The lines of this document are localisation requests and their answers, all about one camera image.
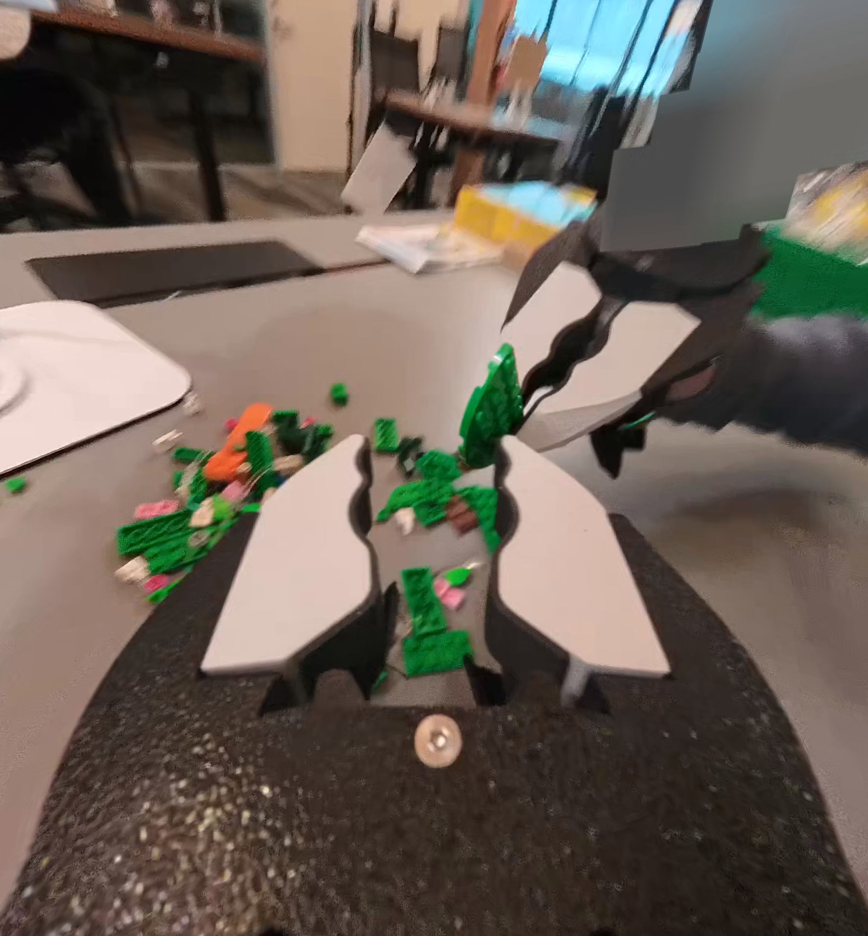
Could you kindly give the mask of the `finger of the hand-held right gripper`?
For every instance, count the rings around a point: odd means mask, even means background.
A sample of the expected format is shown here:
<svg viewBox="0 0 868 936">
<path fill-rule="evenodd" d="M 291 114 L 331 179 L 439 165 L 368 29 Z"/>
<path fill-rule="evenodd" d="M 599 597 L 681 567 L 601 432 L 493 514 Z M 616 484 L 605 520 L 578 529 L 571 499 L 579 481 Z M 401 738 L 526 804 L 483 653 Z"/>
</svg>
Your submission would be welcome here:
<svg viewBox="0 0 868 936">
<path fill-rule="evenodd" d="M 588 270 L 560 263 L 510 320 L 509 344 L 523 393 L 552 383 L 586 345 L 601 298 Z"/>
<path fill-rule="evenodd" d="M 676 304 L 628 304 L 596 355 L 576 363 L 524 421 L 523 443 L 535 451 L 561 448 L 627 414 L 643 385 L 699 325 Z"/>
</svg>

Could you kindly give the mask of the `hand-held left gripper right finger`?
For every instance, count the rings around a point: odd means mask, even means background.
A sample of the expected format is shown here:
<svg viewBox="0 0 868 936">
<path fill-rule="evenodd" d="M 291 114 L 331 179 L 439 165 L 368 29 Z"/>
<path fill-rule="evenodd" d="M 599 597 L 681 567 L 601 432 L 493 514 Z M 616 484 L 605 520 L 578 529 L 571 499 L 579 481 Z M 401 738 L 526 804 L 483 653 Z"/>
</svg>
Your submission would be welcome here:
<svg viewBox="0 0 868 936">
<path fill-rule="evenodd" d="M 533 677 L 564 704 L 608 706 L 597 677 L 672 673 L 614 526 L 570 474 L 507 435 L 497 446 L 483 633 L 508 698 Z"/>
</svg>

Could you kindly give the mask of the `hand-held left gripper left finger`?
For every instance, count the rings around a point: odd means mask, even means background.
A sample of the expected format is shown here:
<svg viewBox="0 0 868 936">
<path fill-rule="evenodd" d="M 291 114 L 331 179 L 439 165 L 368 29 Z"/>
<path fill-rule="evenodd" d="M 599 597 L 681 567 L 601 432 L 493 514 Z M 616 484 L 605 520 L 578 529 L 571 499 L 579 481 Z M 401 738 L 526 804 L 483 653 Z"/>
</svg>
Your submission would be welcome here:
<svg viewBox="0 0 868 936">
<path fill-rule="evenodd" d="M 364 700 L 393 635 L 373 526 L 372 454 L 349 435 L 264 501 L 199 665 L 207 679 L 272 677 L 310 700 L 347 675 Z"/>
</svg>

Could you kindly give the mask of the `green half-round lego plate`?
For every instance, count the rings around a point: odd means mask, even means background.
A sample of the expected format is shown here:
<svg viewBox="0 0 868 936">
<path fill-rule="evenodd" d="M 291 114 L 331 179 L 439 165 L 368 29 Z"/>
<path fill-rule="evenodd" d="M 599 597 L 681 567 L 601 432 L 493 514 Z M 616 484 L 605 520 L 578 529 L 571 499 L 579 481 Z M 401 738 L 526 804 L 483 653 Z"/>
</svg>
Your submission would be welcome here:
<svg viewBox="0 0 868 936">
<path fill-rule="evenodd" d="M 471 469 L 493 464 L 498 441 L 514 434 L 523 419 L 521 384 L 511 344 L 491 357 L 486 378 L 475 387 L 460 425 L 459 455 Z"/>
</svg>

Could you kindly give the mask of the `pile of small lego pieces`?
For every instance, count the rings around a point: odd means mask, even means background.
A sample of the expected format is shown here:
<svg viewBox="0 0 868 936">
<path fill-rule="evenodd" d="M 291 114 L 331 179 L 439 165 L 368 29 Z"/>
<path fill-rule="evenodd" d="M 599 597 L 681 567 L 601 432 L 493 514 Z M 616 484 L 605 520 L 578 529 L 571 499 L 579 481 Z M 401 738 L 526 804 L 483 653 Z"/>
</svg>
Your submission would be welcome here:
<svg viewBox="0 0 868 936">
<path fill-rule="evenodd" d="M 227 434 L 235 420 L 226 425 Z M 116 530 L 117 554 L 124 560 L 116 578 L 140 587 L 150 602 L 162 602 L 239 515 L 258 513 L 266 496 L 323 455 L 333 434 L 330 425 L 273 408 L 268 424 L 248 433 L 248 460 L 230 484 L 214 484 L 203 476 L 204 465 L 218 449 L 177 446 L 171 452 L 182 469 L 174 474 L 173 496 L 139 505 L 135 519 Z M 461 476 L 472 470 L 459 450 L 451 454 L 424 449 L 421 438 L 400 435 L 395 419 L 388 417 L 375 420 L 372 442 L 376 453 L 396 456 L 406 479 L 389 494 L 378 523 L 395 520 L 403 533 L 442 522 L 451 523 L 457 532 L 479 529 L 487 549 L 495 551 L 496 490 L 459 486 Z M 406 678 L 458 671 L 473 661 L 468 632 L 450 629 L 444 616 L 451 600 L 463 597 L 470 575 L 468 566 L 439 574 L 423 568 L 401 572 L 409 620 L 401 641 L 401 673 Z"/>
</svg>

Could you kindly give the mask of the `person's right forearm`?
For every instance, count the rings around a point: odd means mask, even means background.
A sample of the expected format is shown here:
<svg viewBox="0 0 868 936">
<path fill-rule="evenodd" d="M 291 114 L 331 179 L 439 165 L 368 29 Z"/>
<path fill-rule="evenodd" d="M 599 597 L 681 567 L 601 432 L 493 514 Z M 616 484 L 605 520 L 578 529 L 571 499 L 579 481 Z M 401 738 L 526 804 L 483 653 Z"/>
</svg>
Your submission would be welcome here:
<svg viewBox="0 0 868 936">
<path fill-rule="evenodd" d="M 749 321 L 715 361 L 672 385 L 658 414 L 868 458 L 868 316 Z"/>
</svg>

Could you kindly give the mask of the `yellow lego box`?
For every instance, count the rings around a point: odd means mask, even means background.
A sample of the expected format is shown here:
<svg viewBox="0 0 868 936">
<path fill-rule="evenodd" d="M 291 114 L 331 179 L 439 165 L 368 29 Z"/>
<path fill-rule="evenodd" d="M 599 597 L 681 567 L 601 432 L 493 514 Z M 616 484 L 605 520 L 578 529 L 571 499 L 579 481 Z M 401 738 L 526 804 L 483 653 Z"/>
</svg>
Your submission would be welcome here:
<svg viewBox="0 0 868 936">
<path fill-rule="evenodd" d="M 591 217 L 595 190 L 549 181 L 466 185 L 456 199 L 452 224 L 502 246 L 536 249 L 573 223 Z"/>
</svg>

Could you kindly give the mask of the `orange lego brick separator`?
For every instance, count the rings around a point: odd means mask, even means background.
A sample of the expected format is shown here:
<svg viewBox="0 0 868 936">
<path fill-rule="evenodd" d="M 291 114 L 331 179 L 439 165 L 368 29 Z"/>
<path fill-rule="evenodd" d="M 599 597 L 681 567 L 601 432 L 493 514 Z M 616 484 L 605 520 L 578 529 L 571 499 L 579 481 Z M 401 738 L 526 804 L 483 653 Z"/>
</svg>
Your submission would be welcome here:
<svg viewBox="0 0 868 936">
<path fill-rule="evenodd" d="M 206 462 L 203 476 L 214 484 L 230 484 L 239 475 L 240 466 L 248 460 L 248 433 L 264 428 L 273 413 L 270 404 L 248 406 L 229 429 L 226 440 Z"/>
</svg>

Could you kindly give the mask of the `lego instruction booklet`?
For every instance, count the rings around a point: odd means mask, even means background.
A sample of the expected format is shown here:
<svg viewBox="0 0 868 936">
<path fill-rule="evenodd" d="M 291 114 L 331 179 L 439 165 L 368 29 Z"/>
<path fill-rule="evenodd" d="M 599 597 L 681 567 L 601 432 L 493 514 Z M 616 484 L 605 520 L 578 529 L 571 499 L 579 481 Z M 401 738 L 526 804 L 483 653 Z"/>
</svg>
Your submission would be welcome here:
<svg viewBox="0 0 868 936">
<path fill-rule="evenodd" d="M 364 226 L 355 238 L 412 275 L 498 264 L 503 249 L 454 225 Z"/>
</svg>

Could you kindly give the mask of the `green flat board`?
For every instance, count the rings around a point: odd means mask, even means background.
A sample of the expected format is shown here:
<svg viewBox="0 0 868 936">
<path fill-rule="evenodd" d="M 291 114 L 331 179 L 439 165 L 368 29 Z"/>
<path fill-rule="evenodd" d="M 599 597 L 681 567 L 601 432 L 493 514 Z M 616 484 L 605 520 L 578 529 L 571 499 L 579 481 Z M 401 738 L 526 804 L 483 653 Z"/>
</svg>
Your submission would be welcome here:
<svg viewBox="0 0 868 936">
<path fill-rule="evenodd" d="M 762 294 L 752 313 L 768 320 L 847 312 L 868 317 L 868 261 L 818 250 L 766 228 L 769 258 L 755 275 Z"/>
</svg>

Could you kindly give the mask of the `crinkled plastic bag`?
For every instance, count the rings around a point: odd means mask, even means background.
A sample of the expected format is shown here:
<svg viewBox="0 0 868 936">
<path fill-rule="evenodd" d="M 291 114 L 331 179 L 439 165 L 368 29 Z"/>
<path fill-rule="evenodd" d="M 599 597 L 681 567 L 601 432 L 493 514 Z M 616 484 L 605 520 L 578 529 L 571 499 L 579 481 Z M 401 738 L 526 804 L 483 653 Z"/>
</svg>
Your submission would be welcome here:
<svg viewBox="0 0 868 936">
<path fill-rule="evenodd" d="M 868 266 L 868 162 L 801 177 L 781 234 Z"/>
</svg>

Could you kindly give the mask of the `grey panel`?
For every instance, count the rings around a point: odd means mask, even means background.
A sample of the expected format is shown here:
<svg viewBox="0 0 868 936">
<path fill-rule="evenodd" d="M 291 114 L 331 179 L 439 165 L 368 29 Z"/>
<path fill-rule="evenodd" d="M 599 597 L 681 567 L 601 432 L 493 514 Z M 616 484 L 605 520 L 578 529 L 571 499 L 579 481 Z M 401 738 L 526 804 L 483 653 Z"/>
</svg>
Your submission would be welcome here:
<svg viewBox="0 0 868 936">
<path fill-rule="evenodd" d="M 355 214 L 384 214 L 416 167 L 408 137 L 381 123 L 349 175 L 340 199 Z"/>
</svg>

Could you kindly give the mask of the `white desk lamp clear stand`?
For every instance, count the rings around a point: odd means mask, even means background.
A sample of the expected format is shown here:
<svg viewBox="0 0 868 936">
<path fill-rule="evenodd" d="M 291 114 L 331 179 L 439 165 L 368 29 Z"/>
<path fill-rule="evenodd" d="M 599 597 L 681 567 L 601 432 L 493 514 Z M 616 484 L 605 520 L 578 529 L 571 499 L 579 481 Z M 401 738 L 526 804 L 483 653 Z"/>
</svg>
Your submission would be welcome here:
<svg viewBox="0 0 868 936">
<path fill-rule="evenodd" d="M 88 303 L 0 308 L 0 480 L 178 404 L 189 372 Z"/>
</svg>

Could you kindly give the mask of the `dark wooden desk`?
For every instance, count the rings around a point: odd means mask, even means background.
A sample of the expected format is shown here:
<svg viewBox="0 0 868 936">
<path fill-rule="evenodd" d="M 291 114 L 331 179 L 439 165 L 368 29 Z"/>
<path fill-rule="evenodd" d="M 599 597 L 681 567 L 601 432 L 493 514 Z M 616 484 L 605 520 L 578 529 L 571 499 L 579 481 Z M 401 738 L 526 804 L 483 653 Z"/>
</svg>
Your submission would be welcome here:
<svg viewBox="0 0 868 936">
<path fill-rule="evenodd" d="M 59 61 L 104 99 L 114 141 L 120 147 L 136 200 L 140 190 L 135 161 L 122 120 L 121 104 L 165 88 L 181 92 L 193 157 L 205 199 L 206 218 L 227 219 L 214 142 L 211 101 L 227 78 L 243 77 L 247 104 L 256 106 L 264 89 L 265 55 L 260 43 L 168 19 L 141 16 L 127 8 L 100 10 L 81 2 L 58 2 L 56 11 L 34 10 L 38 45 L 50 38 Z"/>
</svg>

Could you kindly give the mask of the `black office chair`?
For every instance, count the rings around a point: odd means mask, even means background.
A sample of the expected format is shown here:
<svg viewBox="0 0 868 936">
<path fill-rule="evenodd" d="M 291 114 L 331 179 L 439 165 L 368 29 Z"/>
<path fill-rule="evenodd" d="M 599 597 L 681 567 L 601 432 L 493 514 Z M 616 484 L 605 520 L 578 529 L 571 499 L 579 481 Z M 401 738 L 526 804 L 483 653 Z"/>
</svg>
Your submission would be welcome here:
<svg viewBox="0 0 868 936">
<path fill-rule="evenodd" d="M 0 65 L 0 162 L 38 150 L 57 156 L 101 222 L 133 222 L 109 131 L 82 85 L 39 67 Z"/>
</svg>

